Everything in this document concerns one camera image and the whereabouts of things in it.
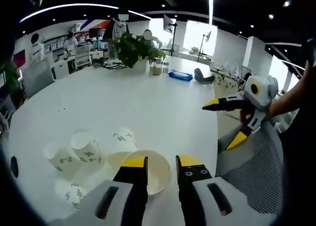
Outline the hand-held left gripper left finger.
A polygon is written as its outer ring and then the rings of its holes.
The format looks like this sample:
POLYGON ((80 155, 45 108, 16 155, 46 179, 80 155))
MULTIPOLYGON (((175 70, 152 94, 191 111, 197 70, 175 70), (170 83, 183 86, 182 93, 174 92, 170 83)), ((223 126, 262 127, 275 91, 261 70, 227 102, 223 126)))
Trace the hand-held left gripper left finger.
POLYGON ((79 210, 50 226, 140 226, 148 201, 148 157, 126 161, 79 203, 79 210))

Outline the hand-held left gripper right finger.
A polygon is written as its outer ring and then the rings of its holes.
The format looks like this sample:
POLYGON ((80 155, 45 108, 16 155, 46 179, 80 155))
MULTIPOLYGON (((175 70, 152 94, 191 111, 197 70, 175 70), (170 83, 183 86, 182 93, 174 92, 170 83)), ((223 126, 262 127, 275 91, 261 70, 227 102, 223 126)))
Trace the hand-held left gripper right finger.
POLYGON ((253 209, 244 193, 190 155, 177 155, 179 200, 187 226, 268 226, 276 216, 253 209))

